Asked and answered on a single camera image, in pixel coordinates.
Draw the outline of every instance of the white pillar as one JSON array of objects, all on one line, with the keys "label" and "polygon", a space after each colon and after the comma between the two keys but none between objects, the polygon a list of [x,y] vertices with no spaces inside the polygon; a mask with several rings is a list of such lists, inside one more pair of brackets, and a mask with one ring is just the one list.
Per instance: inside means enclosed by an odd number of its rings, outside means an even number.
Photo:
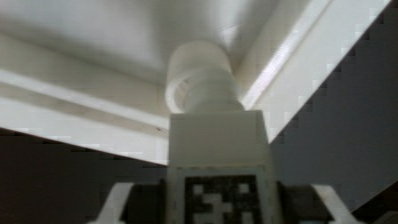
[{"label": "white pillar", "polygon": [[228,56],[204,41],[187,43],[174,51],[165,100],[174,113],[244,110]]}]

